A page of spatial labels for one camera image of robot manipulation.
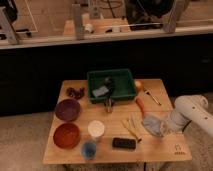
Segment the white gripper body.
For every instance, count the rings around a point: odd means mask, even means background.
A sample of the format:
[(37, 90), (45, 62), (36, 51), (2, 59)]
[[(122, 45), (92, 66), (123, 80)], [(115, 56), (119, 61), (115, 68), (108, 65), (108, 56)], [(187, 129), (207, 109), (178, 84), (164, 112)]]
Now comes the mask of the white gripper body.
[(180, 123), (180, 121), (181, 121), (180, 114), (176, 110), (173, 110), (161, 121), (160, 133), (163, 136), (166, 136), (168, 134), (181, 131), (183, 125)]

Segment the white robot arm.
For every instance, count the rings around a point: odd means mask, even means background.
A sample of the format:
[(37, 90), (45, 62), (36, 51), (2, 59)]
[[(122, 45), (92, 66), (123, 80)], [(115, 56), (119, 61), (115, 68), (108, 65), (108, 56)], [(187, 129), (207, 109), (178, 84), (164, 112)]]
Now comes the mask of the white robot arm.
[(160, 133), (182, 132), (192, 121), (213, 137), (213, 115), (208, 111), (208, 100), (202, 95), (183, 95), (175, 99), (174, 110), (160, 124)]

